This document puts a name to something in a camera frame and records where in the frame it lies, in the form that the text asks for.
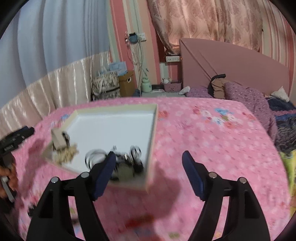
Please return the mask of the person's left hand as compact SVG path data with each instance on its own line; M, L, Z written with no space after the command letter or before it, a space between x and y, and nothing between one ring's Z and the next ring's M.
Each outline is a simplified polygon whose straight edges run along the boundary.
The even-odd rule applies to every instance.
M8 177L8 186L10 187L11 190L16 191L18 187L18 178L17 178L17 173L16 173L16 162L15 158L12 158L12 163L11 163L11 168L4 168L1 166L0 168L0 176L7 176ZM5 199L7 197L7 194L1 184L0 187L0 196L1 199Z

